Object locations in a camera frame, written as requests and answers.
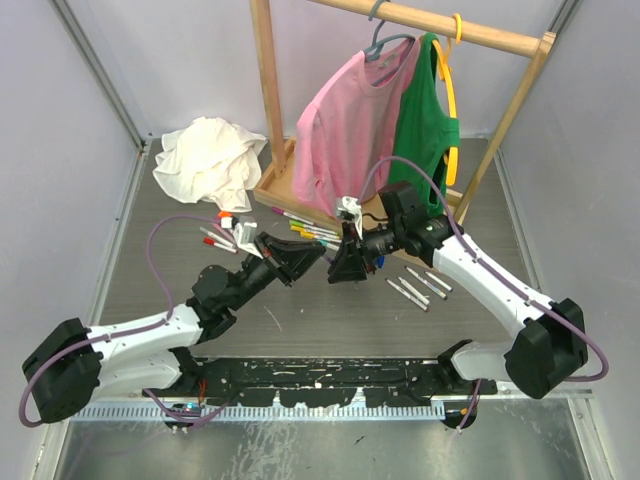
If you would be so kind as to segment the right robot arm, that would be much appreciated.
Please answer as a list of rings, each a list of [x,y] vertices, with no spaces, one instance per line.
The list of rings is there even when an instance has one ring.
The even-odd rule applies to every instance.
[[[375,273],[378,259],[403,251],[463,287],[511,338],[487,345],[463,340],[440,354],[444,390],[459,394],[474,380],[509,381],[541,399],[586,364],[583,312],[574,301],[555,302],[520,282],[446,215],[430,215],[411,184],[387,186],[380,198],[387,220],[373,229],[364,228],[356,198],[337,200],[342,242],[329,283],[363,281]]]

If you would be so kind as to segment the grey cap marker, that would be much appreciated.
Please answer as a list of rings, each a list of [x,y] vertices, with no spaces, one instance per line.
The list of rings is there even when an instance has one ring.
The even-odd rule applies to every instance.
[[[430,300],[427,296],[423,295],[419,290],[417,290],[408,280],[403,277],[398,277],[401,285],[410,292],[416,299],[422,302],[425,306],[430,305]]]

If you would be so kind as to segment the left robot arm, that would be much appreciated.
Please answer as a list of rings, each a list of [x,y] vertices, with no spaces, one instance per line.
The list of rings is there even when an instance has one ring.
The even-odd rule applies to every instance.
[[[102,327],[86,327],[77,318],[61,322],[23,362],[21,423],[57,423],[92,401],[136,390],[191,395],[200,372],[191,365],[189,347],[222,336],[235,323],[235,312],[270,283],[292,285],[325,252],[317,241],[262,232],[238,271],[203,268],[191,297],[165,312]]]

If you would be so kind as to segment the blue cap marker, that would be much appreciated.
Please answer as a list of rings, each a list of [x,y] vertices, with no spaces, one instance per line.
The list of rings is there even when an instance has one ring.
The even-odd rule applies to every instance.
[[[435,293],[438,297],[440,297],[443,300],[447,300],[448,296],[447,294],[445,294],[442,290],[440,290],[438,287],[436,287],[435,285],[433,285],[431,282],[429,282],[428,280],[426,280],[425,278],[423,278],[417,271],[415,271],[414,269],[412,269],[409,266],[405,266],[404,267],[405,270],[411,274],[416,280],[418,280],[419,282],[421,282],[424,286],[426,286],[428,289],[430,289],[433,293]]]

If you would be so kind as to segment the white marker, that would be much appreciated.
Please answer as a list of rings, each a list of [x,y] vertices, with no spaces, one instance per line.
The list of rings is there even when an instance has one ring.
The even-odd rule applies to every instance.
[[[452,292],[453,288],[446,283],[444,280],[440,279],[439,277],[437,277],[435,274],[433,274],[432,272],[425,270],[425,274],[434,282],[438,283],[444,290],[448,291],[448,292]]]

